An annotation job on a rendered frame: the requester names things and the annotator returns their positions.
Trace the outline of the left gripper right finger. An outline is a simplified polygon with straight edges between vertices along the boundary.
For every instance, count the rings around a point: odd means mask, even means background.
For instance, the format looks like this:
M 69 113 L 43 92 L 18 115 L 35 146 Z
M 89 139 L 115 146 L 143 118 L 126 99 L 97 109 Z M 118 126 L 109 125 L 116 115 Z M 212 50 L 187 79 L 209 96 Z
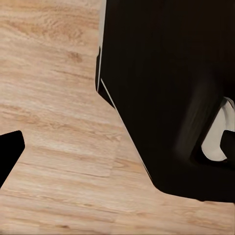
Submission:
M 223 132 L 220 148 L 235 169 L 235 132 L 229 130 Z

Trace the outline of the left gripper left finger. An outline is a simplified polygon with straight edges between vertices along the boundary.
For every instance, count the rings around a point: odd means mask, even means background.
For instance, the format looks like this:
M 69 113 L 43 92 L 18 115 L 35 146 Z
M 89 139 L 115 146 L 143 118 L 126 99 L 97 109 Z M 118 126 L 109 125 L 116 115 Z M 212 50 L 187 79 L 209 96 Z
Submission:
M 0 188 L 25 149 L 20 130 L 0 136 Z

